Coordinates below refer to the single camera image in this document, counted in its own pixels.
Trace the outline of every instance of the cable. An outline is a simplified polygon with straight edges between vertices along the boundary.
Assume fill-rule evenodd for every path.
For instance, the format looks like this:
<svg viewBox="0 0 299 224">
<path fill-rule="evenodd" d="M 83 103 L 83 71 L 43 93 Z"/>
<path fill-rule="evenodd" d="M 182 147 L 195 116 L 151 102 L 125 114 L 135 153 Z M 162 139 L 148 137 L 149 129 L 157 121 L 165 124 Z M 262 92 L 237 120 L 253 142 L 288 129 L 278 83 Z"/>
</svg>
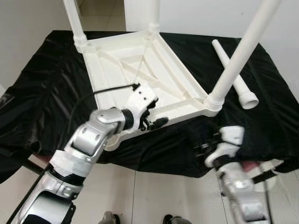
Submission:
<svg viewBox="0 0 299 224">
<path fill-rule="evenodd" d="M 264 170 L 263 170 L 261 164 L 259 164 L 258 167 L 260 169 L 260 172 L 264 173 Z M 272 218 L 272 212 L 271 212 L 270 200 L 269 200 L 268 184 L 267 184 L 266 180 L 264 180 L 264 182 L 263 182 L 263 187 L 265 188 L 265 197 L 266 197 L 267 210 L 269 213 L 269 222 L 270 222 L 270 224 L 273 224 L 273 218 Z"/>
<path fill-rule="evenodd" d="M 119 89 L 124 89 L 124 88 L 128 88 L 128 87 L 131 87 L 133 86 L 134 84 L 130 84 L 130 85 L 123 85 L 123 86 L 117 86 L 117 87 L 112 87 L 112 88 L 108 88 L 108 89 L 104 89 L 104 90 L 98 90 L 98 91 L 95 91 L 93 93 L 89 93 L 89 94 L 86 94 L 84 95 L 83 97 L 81 97 L 80 99 L 77 100 L 77 102 L 75 103 L 72 111 L 71 111 L 71 116 L 70 116 L 70 120 L 69 120 L 69 124 L 68 124 L 68 128 L 67 128 L 67 134 L 70 133 L 71 131 L 71 124 L 72 124 L 72 121 L 74 119 L 74 114 L 75 114 L 75 111 L 77 109 L 77 107 L 87 98 L 91 97 L 91 96 L 94 96 L 96 94 L 99 94 L 99 93 L 103 93 L 103 92 L 108 92 L 108 91 L 114 91 L 114 90 L 119 90 Z"/>
</svg>

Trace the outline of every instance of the floor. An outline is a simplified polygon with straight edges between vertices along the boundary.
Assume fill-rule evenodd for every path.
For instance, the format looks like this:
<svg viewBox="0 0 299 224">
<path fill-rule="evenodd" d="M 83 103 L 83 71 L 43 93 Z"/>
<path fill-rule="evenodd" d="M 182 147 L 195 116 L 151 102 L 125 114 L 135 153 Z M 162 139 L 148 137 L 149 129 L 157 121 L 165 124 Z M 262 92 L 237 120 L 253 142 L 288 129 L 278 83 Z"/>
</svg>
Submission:
<svg viewBox="0 0 299 224">
<path fill-rule="evenodd" d="M 84 0 L 79 8 L 84 30 L 125 30 L 122 0 Z M 45 166 L 35 157 L 31 160 Z M 7 221 L 36 178 L 36 174 L 21 168 L 0 185 L 0 223 Z M 268 185 L 274 223 L 298 224 L 299 171 L 281 174 Z M 263 192 L 259 193 L 263 186 L 257 185 L 256 190 L 264 200 Z M 118 214 L 121 224 L 161 224 L 168 213 L 183 216 L 194 224 L 234 223 L 214 170 L 194 179 L 96 164 L 74 202 L 74 224 L 96 224 L 106 210 Z"/>
</svg>

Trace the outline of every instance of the black cloth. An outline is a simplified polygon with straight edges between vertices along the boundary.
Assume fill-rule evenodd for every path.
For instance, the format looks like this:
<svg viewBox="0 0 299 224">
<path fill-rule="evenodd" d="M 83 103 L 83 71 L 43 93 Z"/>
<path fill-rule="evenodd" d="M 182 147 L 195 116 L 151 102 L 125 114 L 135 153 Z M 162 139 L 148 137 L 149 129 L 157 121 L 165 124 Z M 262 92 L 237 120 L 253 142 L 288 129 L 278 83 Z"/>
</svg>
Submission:
<svg viewBox="0 0 299 224">
<path fill-rule="evenodd" d="M 86 32 L 86 35 L 94 39 L 122 33 Z M 161 36 L 207 93 L 223 72 L 212 40 L 217 38 L 229 56 L 240 40 L 167 33 Z M 216 117 L 197 117 L 126 140 L 115 151 L 104 152 L 99 162 L 139 171 L 201 177 L 209 169 L 204 165 L 206 154 L 198 151 L 197 146 L 211 138 L 214 125 L 245 127 L 242 148 L 237 153 L 241 161 L 273 158 L 296 161 L 299 104 L 261 45 L 241 76 L 260 101 L 256 108 L 242 109 L 232 88 Z M 91 92 L 72 32 L 51 32 L 15 84 L 0 98 L 0 181 L 15 172 L 32 152 L 51 156 L 56 149 L 62 149 L 70 137 L 66 127 L 73 106 Z M 94 98 L 85 100 L 75 113 L 71 132 L 94 109 Z M 8 160 L 17 161 L 19 166 Z"/>
</svg>

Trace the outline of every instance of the black tablecloth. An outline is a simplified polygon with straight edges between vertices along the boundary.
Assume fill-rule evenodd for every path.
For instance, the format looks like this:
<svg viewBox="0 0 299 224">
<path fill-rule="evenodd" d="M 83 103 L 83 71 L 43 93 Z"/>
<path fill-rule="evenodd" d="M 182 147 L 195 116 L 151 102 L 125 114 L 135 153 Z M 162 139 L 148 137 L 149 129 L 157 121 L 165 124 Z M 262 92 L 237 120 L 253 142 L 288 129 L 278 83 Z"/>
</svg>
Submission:
<svg viewBox="0 0 299 224">
<path fill-rule="evenodd" d="M 122 33 L 86 35 L 94 39 Z M 231 56 L 240 40 L 166 33 L 161 36 L 207 93 L 223 71 L 211 41 L 217 38 Z M 261 45 L 241 76 L 260 100 L 256 108 L 242 109 L 232 88 L 216 117 L 201 116 L 127 140 L 117 150 L 105 152 L 99 162 L 139 171 L 201 177 L 208 171 L 204 165 L 206 154 L 195 156 L 201 154 L 196 146 L 211 137 L 214 124 L 245 127 L 242 148 L 237 153 L 241 161 L 296 161 L 299 104 Z M 66 126 L 73 106 L 91 92 L 84 60 L 73 45 L 72 33 L 51 32 L 0 99 L 0 182 L 12 175 L 32 152 L 51 156 L 62 149 L 70 137 Z M 77 109 L 72 131 L 94 109 L 93 98 L 84 101 Z"/>
</svg>

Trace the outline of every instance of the black cable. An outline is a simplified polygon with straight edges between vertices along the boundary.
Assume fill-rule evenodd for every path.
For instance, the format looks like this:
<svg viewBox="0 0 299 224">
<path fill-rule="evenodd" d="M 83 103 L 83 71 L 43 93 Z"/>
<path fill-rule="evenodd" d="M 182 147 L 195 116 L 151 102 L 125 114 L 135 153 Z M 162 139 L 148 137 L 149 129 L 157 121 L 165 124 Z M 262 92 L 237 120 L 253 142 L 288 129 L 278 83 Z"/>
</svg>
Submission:
<svg viewBox="0 0 299 224">
<path fill-rule="evenodd" d="M 89 98 L 91 96 L 94 96 L 96 94 L 99 94 L 99 93 L 103 93 L 103 92 L 108 92 L 108 91 L 114 91 L 114 90 L 119 90 L 119 89 L 124 89 L 124 88 L 128 88 L 128 87 L 131 87 L 133 86 L 134 84 L 130 84 L 130 85 L 124 85 L 124 86 L 117 86 L 117 87 L 112 87 L 112 88 L 108 88 L 108 89 L 104 89 L 104 90 L 98 90 L 98 91 L 95 91 L 93 93 L 89 93 L 89 94 L 86 94 L 84 95 L 83 97 L 81 97 L 80 99 L 77 100 L 77 102 L 75 103 L 74 107 L 73 107 L 73 110 L 71 111 L 71 116 L 70 116 L 70 120 L 69 120 L 69 124 L 68 124 L 68 128 L 67 128 L 67 134 L 70 133 L 71 131 L 71 124 L 72 124 L 72 121 L 74 119 L 74 114 L 75 114 L 75 111 L 77 109 L 77 107 L 86 99 L 86 98 Z"/>
<path fill-rule="evenodd" d="M 263 174 L 264 170 L 263 170 L 263 168 L 261 167 L 260 164 L 258 165 L 258 167 L 259 167 L 261 173 Z M 263 181 L 263 187 L 265 188 L 265 197 L 266 197 L 267 210 L 268 210 L 268 213 L 269 213 L 269 222 L 270 222 L 270 224 L 273 224 L 273 218 L 272 218 L 272 212 L 271 212 L 270 200 L 269 200 L 268 184 L 267 184 L 266 180 Z"/>
</svg>

